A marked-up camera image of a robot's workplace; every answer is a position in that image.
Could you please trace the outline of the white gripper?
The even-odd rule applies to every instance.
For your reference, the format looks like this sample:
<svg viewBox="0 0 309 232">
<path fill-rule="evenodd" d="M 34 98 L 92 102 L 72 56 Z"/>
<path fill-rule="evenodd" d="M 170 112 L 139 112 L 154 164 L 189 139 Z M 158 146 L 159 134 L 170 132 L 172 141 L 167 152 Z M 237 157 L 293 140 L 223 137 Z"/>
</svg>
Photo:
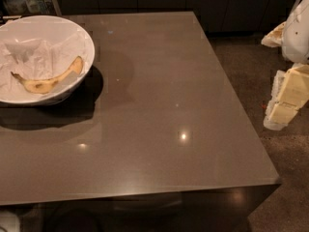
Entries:
<svg viewBox="0 0 309 232">
<path fill-rule="evenodd" d="M 309 63 L 309 0 L 302 0 L 286 22 L 262 38 L 261 44 L 282 45 L 285 58 L 294 63 Z M 308 101 L 309 66 L 293 64 L 286 72 L 278 71 L 273 79 L 264 127 L 273 131 L 284 129 Z"/>
</svg>

